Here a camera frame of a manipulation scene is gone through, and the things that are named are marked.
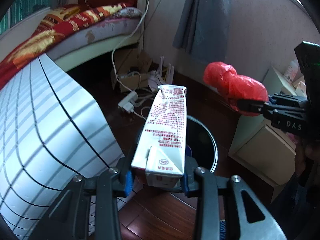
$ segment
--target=red plastic bag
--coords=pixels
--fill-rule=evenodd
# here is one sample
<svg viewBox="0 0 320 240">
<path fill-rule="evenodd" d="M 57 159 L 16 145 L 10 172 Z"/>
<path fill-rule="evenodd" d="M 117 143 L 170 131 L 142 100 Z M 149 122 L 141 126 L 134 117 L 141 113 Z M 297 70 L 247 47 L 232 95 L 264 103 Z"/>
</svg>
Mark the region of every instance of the red plastic bag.
<svg viewBox="0 0 320 240">
<path fill-rule="evenodd" d="M 238 75 L 233 66 L 223 62 L 213 62 L 204 70 L 203 81 L 217 88 L 228 104 L 236 111 L 247 116 L 259 114 L 240 111 L 238 99 L 268 101 L 268 92 L 264 85 L 253 78 Z"/>
</svg>

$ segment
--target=trash can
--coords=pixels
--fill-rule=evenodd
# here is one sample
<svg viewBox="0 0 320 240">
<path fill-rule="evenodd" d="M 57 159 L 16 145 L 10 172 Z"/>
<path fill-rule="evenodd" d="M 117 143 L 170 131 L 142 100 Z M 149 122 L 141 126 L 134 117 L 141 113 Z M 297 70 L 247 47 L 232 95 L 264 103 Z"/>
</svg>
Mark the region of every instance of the trash can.
<svg viewBox="0 0 320 240">
<path fill-rule="evenodd" d="M 208 128 L 198 119 L 187 115 L 186 155 L 196 159 L 200 167 L 214 173 L 218 164 L 218 148 Z M 182 192 L 180 181 L 174 188 L 162 188 L 169 192 Z"/>
</svg>

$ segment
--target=carton logo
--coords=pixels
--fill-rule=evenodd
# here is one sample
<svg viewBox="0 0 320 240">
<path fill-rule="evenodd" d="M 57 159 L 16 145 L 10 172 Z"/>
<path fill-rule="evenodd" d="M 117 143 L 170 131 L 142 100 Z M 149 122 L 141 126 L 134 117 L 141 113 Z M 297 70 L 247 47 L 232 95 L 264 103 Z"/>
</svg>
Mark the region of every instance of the carton logo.
<svg viewBox="0 0 320 240">
<path fill-rule="evenodd" d="M 159 160 L 159 163 L 162 165 L 167 165 L 169 163 L 169 161 L 166 159 L 162 159 L 162 160 Z"/>
</svg>

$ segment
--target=black handle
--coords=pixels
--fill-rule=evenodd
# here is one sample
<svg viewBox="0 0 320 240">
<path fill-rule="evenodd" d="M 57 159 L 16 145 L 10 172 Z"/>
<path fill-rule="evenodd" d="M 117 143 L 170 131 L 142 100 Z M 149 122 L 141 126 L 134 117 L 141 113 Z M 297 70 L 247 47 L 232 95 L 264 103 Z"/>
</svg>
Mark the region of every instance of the black handle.
<svg viewBox="0 0 320 240">
<path fill-rule="evenodd" d="M 309 158 L 306 158 L 306 168 L 303 171 L 303 173 L 301 174 L 301 176 L 299 177 L 299 184 L 301 186 L 305 187 L 314 163 L 315 163 L 315 161 L 313 161 Z"/>
</svg>

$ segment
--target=red blanket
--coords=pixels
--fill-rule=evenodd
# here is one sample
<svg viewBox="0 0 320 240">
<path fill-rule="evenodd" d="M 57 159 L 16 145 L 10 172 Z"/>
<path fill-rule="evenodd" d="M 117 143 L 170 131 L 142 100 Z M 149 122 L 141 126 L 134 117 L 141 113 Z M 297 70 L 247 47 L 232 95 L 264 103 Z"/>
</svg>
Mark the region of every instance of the red blanket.
<svg viewBox="0 0 320 240">
<path fill-rule="evenodd" d="M 80 12 L 80 6 L 53 10 L 40 23 L 33 35 L 18 45 L 0 63 L 0 89 L 33 59 L 70 35 L 100 22 L 129 4 L 102 6 Z"/>
</svg>

